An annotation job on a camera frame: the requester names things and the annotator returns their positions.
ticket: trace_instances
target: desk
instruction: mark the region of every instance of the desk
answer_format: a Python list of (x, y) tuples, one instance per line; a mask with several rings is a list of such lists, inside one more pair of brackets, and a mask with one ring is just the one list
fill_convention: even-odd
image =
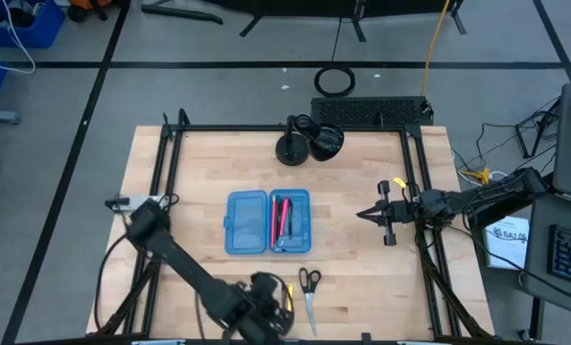
[[(159, 126), (137, 127), (121, 193), (146, 195), (159, 142)], [(414, 227), (395, 224), (399, 244), (383, 245), (381, 229), (355, 216), (378, 200), (381, 179), (405, 177), (400, 137), (387, 132), (346, 132), (343, 150), (324, 163), (309, 159), (287, 167), (275, 158), (279, 132), (187, 131), (181, 144), (174, 192), (181, 198), (171, 208), (175, 240), (216, 277), (229, 283), (249, 281), (256, 271), (270, 271), (295, 283), (296, 322), (288, 335), (313, 339), (305, 313), (298, 269), (322, 271), (313, 301), (316, 339), (431, 339), (428, 308)], [(434, 188), (457, 190), (457, 175), (444, 127), (425, 127), (423, 141)], [(417, 157), (410, 141), (417, 180)], [(165, 164), (161, 191), (166, 184)], [(306, 188), (311, 195), (313, 244), (307, 255), (230, 256), (224, 251), (223, 217), (230, 193), (239, 190)], [(393, 185), (391, 199), (400, 199)], [(114, 218), (109, 245), (124, 228)], [(444, 231), (445, 251), (456, 295), (479, 324), (493, 333), (488, 302), (469, 237)], [(125, 242), (112, 253), (104, 270), (101, 320), (119, 306), (130, 288), (136, 251)], [(140, 329), (145, 294), (139, 299)], [(439, 300), (443, 332), (448, 334), (445, 302)], [(205, 333), (220, 338), (219, 329), (202, 312)], [(94, 331), (90, 321), (88, 332)], [(163, 267), (151, 336), (199, 338), (193, 290), (169, 267)]]
[[(526, 252), (526, 269), (545, 281), (571, 293), (571, 282), (547, 272), (550, 225), (559, 224), (571, 229), (571, 201), (555, 195), (535, 200), (531, 216), (531, 234)], [(530, 294), (571, 311), (571, 298), (565, 297), (528, 275), (522, 277), (523, 286)]]

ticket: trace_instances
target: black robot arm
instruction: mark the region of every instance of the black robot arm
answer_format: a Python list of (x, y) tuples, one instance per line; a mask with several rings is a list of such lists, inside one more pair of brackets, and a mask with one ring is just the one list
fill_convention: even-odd
[(423, 191), (411, 200), (390, 201), (389, 182), (381, 181), (381, 200), (374, 207), (357, 214), (386, 229), (386, 245), (395, 245), (392, 223), (423, 222), (432, 227), (450, 223), (458, 215), (475, 214), (493, 204), (513, 198), (537, 198), (547, 193), (549, 186), (533, 168), (520, 169), (497, 182), (464, 192), (441, 190)]
[(254, 274), (250, 289), (212, 277), (173, 240), (169, 216), (153, 199), (145, 201), (130, 219), (128, 240), (153, 253), (153, 260), (168, 264), (198, 292), (207, 314), (227, 334), (238, 331), (250, 345), (274, 345), (289, 332), (294, 315), (273, 299), (277, 282), (272, 275)]
[[(513, 198), (536, 198), (547, 193), (549, 186), (539, 173), (532, 169), (521, 169), (513, 172), (498, 182), (487, 186), (473, 188), (465, 192), (446, 192), (428, 190), (412, 197), (411, 200), (398, 200), (390, 202), (388, 192), (389, 182), (381, 181), (378, 186), (381, 200), (374, 207), (357, 214), (362, 219), (370, 220), (378, 226), (385, 228), (384, 244), (396, 245), (396, 235), (392, 229), (393, 222), (416, 222), (421, 229), (441, 229), (449, 225), (458, 215), (474, 215), (481, 209), (493, 204)], [(416, 234), (416, 243), (424, 231)], [(428, 248), (420, 247), (423, 269), (428, 273), (444, 295), (446, 301), (461, 319), (463, 325), (472, 337), (492, 338), (484, 331), (468, 313), (464, 305), (454, 294), (445, 281), (439, 268), (434, 264)]]

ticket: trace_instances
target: black floor tape line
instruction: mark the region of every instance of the black floor tape line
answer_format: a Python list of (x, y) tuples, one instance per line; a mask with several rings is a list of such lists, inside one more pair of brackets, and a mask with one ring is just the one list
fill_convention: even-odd
[(543, 3), (541, 0), (533, 0), (535, 4), (535, 8), (537, 9), (538, 16), (541, 18), (541, 22), (543, 22), (543, 27), (545, 27), (545, 31), (547, 35), (550, 36), (550, 40), (552, 41), (552, 45), (554, 46), (554, 50), (556, 50), (556, 54), (558, 54), (558, 58), (560, 62), (562, 62), (565, 67), (564, 70), (566, 71), (566, 75), (571, 81), (571, 61), (569, 60), (569, 56), (566, 54), (564, 47), (562, 46), (562, 42), (560, 42), (560, 38), (558, 37), (558, 33), (556, 29), (554, 29), (554, 25), (550, 20), (550, 16), (547, 14)]
[[(7, 62), (10, 67), (30, 68), (29, 62)], [(98, 61), (39, 61), (36, 68), (99, 69)], [(423, 69), (423, 61), (216, 61), (216, 62), (160, 62), (112, 61), (109, 69), (257, 69), (257, 68), (349, 68)], [(430, 69), (453, 70), (552, 70), (571, 69), (571, 62), (431, 62)]]
[(66, 197), (66, 192), (68, 186), (70, 185), (71, 178), (73, 177), (73, 171), (77, 165), (79, 155), (81, 152), (81, 147), (83, 146), (83, 140), (85, 139), (85, 134), (94, 114), (94, 109), (96, 108), (96, 103), (101, 95), (101, 90), (104, 84), (104, 78), (106, 77), (106, 72), (108, 71), (108, 64), (113, 58), (113, 53), (115, 52), (115, 47), (117, 41), (122, 32), (122, 27), (126, 21), (128, 9), (121, 9), (120, 14), (117, 17), (117, 22), (113, 28), (113, 32), (109, 39), (109, 43), (104, 52), (103, 62), (101, 62), (101, 69), (94, 81), (94, 86), (92, 92), (89, 95), (87, 105), (83, 111), (83, 116), (81, 117), (79, 127), (77, 129), (77, 134), (71, 146), (71, 150), (68, 153), (68, 158), (66, 159), (66, 164), (64, 165), (64, 170), (60, 177), (59, 183), (56, 188), (56, 195), (52, 201), (51, 207), (49, 208), (49, 213), (47, 214), (47, 219), (43, 225), (43, 229), (38, 238), (38, 244), (34, 250), (32, 260), (30, 261), (30, 266), (28, 267), (28, 272), (26, 273), (26, 278), (21, 286), (17, 300), (15, 301), (15, 306), (11, 313), (11, 318), (9, 319), (9, 324), (2, 338), (2, 344), (11, 345), (15, 342), (19, 329), (21, 328), (22, 321), (24, 319), (24, 314), (28, 304), (30, 303), (30, 298), (32, 296), (36, 280), (38, 279), (38, 273), (43, 265), (45, 255), (47, 254), (47, 248), (49, 247), (49, 242), (54, 234), (56, 228), (57, 217), (64, 203), (64, 198)]

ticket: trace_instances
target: pen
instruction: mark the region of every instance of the pen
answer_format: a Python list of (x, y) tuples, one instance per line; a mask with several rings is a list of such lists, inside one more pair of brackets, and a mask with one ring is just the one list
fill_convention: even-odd
[(292, 205), (292, 200), (289, 201), (289, 212), (287, 213), (287, 234), (292, 240), (292, 213), (294, 212), (294, 205)]
[(277, 233), (277, 196), (273, 196), (272, 200), (272, 212), (271, 212), (271, 224), (270, 224), (270, 246), (275, 246), (275, 240), (277, 240), (275, 234)]

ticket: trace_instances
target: yellow zip tie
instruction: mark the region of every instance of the yellow zip tie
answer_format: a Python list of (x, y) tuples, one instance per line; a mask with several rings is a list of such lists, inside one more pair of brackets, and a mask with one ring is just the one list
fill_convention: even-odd
[(401, 180), (400, 177), (394, 177), (393, 181), (396, 182), (396, 184), (398, 184), (401, 188), (407, 188), (407, 184), (404, 183), (404, 181)]
[(490, 183), (490, 169), (484, 168), (481, 172), (460, 171), (465, 175), (476, 178), (481, 184), (487, 185)]
[[(294, 284), (287, 283), (287, 292), (289, 295), (292, 296), (292, 300), (294, 300)], [(289, 298), (287, 299), (287, 310), (292, 311), (292, 302), (290, 302)]]

